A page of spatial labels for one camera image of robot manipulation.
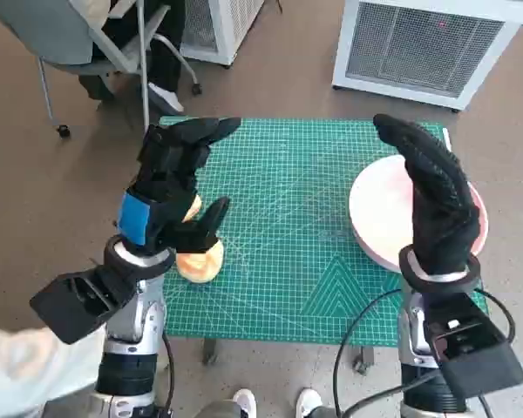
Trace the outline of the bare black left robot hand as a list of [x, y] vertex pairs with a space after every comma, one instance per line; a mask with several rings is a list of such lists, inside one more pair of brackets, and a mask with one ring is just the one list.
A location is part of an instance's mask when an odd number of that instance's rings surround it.
[[211, 146], [233, 134], [240, 118], [191, 118], [173, 125], [150, 125], [139, 152], [139, 171], [126, 189], [117, 226], [122, 240], [138, 254], [167, 248], [206, 253], [227, 214], [230, 199], [217, 199], [199, 219], [186, 216], [199, 196], [196, 171]]

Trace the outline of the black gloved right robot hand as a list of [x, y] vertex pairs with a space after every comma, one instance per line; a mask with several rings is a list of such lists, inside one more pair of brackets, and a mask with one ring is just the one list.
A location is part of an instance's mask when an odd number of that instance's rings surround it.
[[405, 159], [413, 184], [412, 247], [419, 265], [430, 275], [462, 272], [480, 225], [458, 158], [416, 123], [377, 114], [373, 125]]

